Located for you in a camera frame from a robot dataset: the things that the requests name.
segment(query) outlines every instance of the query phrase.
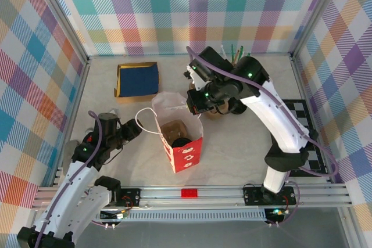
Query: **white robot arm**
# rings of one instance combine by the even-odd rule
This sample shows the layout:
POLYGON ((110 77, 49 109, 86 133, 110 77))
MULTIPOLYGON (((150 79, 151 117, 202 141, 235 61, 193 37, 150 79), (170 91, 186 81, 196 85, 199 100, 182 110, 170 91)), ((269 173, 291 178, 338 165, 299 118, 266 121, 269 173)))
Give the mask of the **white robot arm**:
POLYGON ((279 98, 265 69, 253 57, 242 57, 233 66, 211 47, 204 49, 199 57, 220 70, 250 79, 262 87, 258 89, 247 83, 228 78, 205 67, 197 59, 191 60, 185 72, 185 76, 191 78, 195 84, 195 89, 187 92, 187 104, 193 114, 212 110, 229 100, 230 110, 234 110, 234 105, 231 107, 231 104, 235 103, 239 106, 243 104, 261 119, 270 131, 273 140, 273 146, 265 157, 268 168, 263 190, 267 191, 268 196, 279 194, 288 172, 306 163, 307 148, 311 145, 306 138, 316 138, 316 131, 310 132, 297 121, 279 98), (267 93, 279 102, 275 102, 267 93), (301 134, 293 125, 294 122, 300 127, 301 134))
POLYGON ((98 173, 111 151, 123 148, 142 129, 134 119, 121 124, 113 113, 92 115, 96 118, 94 130, 75 148, 66 178, 56 195, 33 227, 23 227, 18 233, 21 248, 73 248, 101 209, 111 203, 125 202, 120 181, 109 177, 97 179, 98 173), (92 181, 95 186, 80 202, 92 181))

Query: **blue cloth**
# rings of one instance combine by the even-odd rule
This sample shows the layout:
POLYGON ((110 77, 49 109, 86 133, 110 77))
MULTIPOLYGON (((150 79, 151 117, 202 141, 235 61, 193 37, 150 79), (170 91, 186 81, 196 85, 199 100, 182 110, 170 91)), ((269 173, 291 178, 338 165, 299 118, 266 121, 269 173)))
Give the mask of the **blue cloth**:
POLYGON ((159 71, 154 64, 149 67, 120 69, 119 97, 144 96, 159 91, 159 71))

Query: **white paper bag handle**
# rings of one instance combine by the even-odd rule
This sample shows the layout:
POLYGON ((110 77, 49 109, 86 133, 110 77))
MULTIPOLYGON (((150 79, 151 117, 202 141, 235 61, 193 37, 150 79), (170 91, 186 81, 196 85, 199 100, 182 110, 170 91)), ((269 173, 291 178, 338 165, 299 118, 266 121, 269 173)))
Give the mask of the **white paper bag handle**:
POLYGON ((140 113, 140 112, 142 112, 143 110, 151 110, 153 113, 154 113, 154 115, 155 115, 155 117, 157 117, 158 115, 155 113, 155 111, 151 108, 151 107, 145 107, 145 108, 143 108, 142 110, 139 110, 136 114, 135 114, 135 117, 134 117, 134 119, 135 119, 135 122, 137 123, 137 125, 142 129, 142 130, 144 130, 144 131, 146 131, 146 132, 148 132, 148 133, 151 133, 151 134, 155 134, 155 135, 163 135, 162 133, 158 133, 158 132, 153 132, 153 131, 149 131, 149 130, 147 130, 147 129, 145 129, 139 122, 138 122, 138 119, 137 119, 137 117, 138 117, 138 114, 140 113))

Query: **plaid wall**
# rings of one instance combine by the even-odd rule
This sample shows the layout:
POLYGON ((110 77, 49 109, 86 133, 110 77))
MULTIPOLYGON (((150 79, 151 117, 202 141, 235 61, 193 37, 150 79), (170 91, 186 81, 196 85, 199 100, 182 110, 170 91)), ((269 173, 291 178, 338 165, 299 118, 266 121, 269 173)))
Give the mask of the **plaid wall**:
POLYGON ((372 0, 331 0, 298 66, 372 247, 372 0))
POLYGON ((60 0, 92 55, 293 48, 317 0, 60 0))
POLYGON ((0 0, 0 247, 18 247, 83 68, 44 0, 0 0))

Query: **red paper bag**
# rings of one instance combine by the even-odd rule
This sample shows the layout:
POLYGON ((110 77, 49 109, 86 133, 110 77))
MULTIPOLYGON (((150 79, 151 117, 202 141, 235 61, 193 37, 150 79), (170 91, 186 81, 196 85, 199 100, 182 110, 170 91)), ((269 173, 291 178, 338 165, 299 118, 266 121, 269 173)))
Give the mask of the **red paper bag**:
POLYGON ((180 119, 185 124, 192 141, 181 148, 172 148, 163 135, 160 136, 175 173, 198 164, 202 154, 203 125, 198 116, 192 115, 187 107, 169 109, 182 105, 186 105, 186 98, 179 93, 161 92, 152 99, 152 108, 156 113, 155 120, 159 133, 161 133, 162 125, 180 119))

